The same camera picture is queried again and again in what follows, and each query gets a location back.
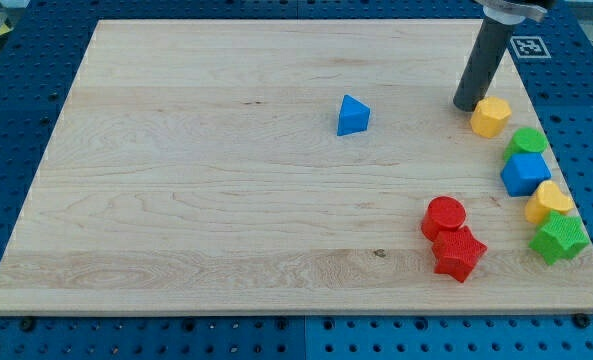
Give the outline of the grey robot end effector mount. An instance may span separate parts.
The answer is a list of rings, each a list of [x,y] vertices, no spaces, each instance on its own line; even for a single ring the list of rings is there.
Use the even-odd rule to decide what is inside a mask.
[[[502,24],[519,24],[525,19],[541,22],[556,0],[475,0],[483,12]]]

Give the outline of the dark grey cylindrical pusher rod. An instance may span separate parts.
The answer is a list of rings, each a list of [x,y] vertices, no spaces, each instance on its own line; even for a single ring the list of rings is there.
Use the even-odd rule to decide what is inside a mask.
[[[515,26],[485,17],[453,97],[460,110],[473,112],[485,98]]]

